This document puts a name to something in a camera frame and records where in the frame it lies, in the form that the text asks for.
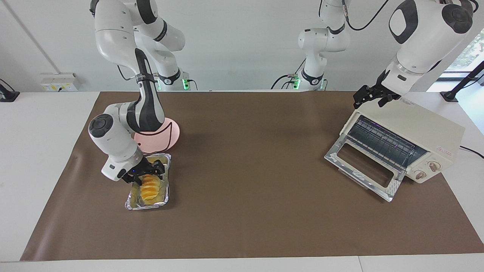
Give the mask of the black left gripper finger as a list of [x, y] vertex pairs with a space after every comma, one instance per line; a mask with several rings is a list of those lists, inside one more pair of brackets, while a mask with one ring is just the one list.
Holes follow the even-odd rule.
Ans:
[[383, 107], [386, 103], [392, 102], [392, 100], [399, 100], [401, 95], [398, 94], [386, 94], [379, 101], [378, 106]]
[[353, 107], [356, 110], [362, 104], [373, 100], [373, 88], [369, 86], [362, 86], [356, 93], [354, 93], [353, 100]]

